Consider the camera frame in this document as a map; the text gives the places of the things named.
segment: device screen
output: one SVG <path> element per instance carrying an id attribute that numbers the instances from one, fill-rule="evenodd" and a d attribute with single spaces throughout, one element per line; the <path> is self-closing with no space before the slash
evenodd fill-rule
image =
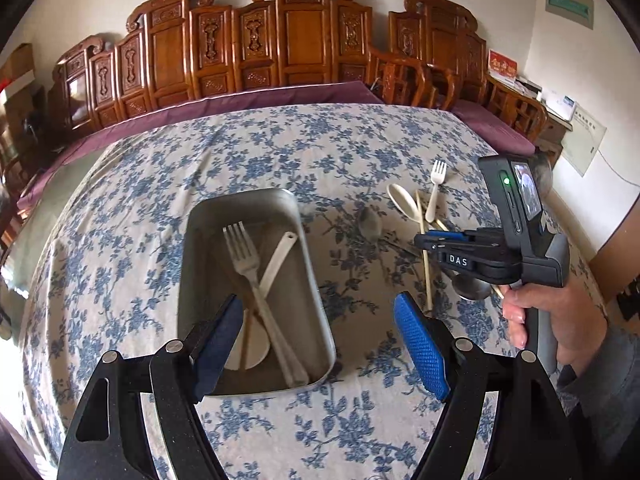
<path id="1" fill-rule="evenodd" d="M 542 211 L 538 191 L 536 190 L 536 183 L 533 181 L 533 176 L 531 175 L 528 164 L 512 162 L 511 167 L 518 180 L 520 196 L 524 202 L 524 209 L 527 212 L 527 221 L 530 221 L 535 215 Z"/>

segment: metal fork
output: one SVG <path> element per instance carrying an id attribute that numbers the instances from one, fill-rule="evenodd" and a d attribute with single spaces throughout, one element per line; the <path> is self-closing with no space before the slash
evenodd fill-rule
<path id="1" fill-rule="evenodd" d="M 269 339 L 271 339 L 271 344 L 276 352 L 287 386 L 289 388 L 298 388 L 309 384 L 309 374 L 280 331 L 280 327 L 276 320 L 273 319 L 273 314 L 265 297 L 260 292 L 257 274 L 260 266 L 260 256 L 258 256 L 254 242 L 247 234 L 242 222 L 229 225 L 223 228 L 222 232 L 225 235 L 226 246 L 234 264 L 234 269 L 238 274 L 244 276 L 251 285 L 258 312 L 264 321 L 264 327 L 267 334 L 269 334 Z"/>
<path id="2" fill-rule="evenodd" d="M 447 174 L 447 165 L 441 160 L 436 160 L 431 168 L 431 182 L 433 182 L 433 190 L 431 191 L 431 197 L 429 199 L 429 205 L 427 211 L 424 214 L 424 219 L 432 224 L 436 219 L 436 203 L 438 201 L 438 186 L 444 183 L 444 177 Z"/>

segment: tablecloth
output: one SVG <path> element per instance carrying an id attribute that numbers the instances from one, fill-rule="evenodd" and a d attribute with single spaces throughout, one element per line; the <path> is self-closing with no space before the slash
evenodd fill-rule
<path id="1" fill-rule="evenodd" d="M 409 478 L 442 409 L 422 387 L 392 320 L 398 292 L 424 300 L 422 266 L 381 243 L 391 276 L 385 283 L 378 251 L 360 236 L 356 218 L 372 206 L 386 230 L 410 240 L 417 225 L 393 208 L 386 185 L 429 190 L 439 158 L 449 171 L 438 214 L 452 228 L 497 226 L 476 166 L 492 153 L 452 114 L 383 105 L 246 110 L 115 143 L 71 197 L 36 269 L 20 336 L 24 431 L 56 462 L 101 354 L 149 354 L 176 337 L 182 242 L 198 202 L 284 187 L 300 204 L 337 364 L 308 392 L 207 397 L 197 410 L 209 441 L 232 479 Z M 575 248 L 572 272 L 601 302 Z M 513 352 L 495 296 L 469 302 L 446 278 L 433 286 L 434 314 L 455 336 Z M 172 478 L 153 399 L 143 397 L 159 476 Z M 466 478 L 481 469 L 494 395 L 484 408 Z"/>

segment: rectangular metal container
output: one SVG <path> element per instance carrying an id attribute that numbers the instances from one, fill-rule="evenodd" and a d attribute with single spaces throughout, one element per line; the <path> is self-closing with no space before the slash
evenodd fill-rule
<path id="1" fill-rule="evenodd" d="M 324 380 L 335 363 L 335 344 L 322 307 L 298 202 L 285 189 L 257 189 L 211 198 L 197 204 L 189 215 L 184 236 L 178 338 L 185 338 L 194 323 L 215 316 L 231 293 L 251 297 L 247 280 L 236 274 L 226 250 L 223 227 L 244 222 L 260 253 L 262 275 L 280 238 L 295 232 L 298 240 L 271 286 L 267 302 L 273 317 L 309 373 L 312 388 Z M 260 396 L 288 390 L 273 348 L 254 368 L 224 370 L 214 396 Z"/>

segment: gray sleeve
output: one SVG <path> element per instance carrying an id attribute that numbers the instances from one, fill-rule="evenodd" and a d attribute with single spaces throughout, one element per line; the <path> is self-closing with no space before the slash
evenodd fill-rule
<path id="1" fill-rule="evenodd" d="M 618 454 L 640 416 L 640 338 L 609 326 L 600 350 L 576 378 L 566 366 L 561 393 L 577 397 L 605 462 Z"/>

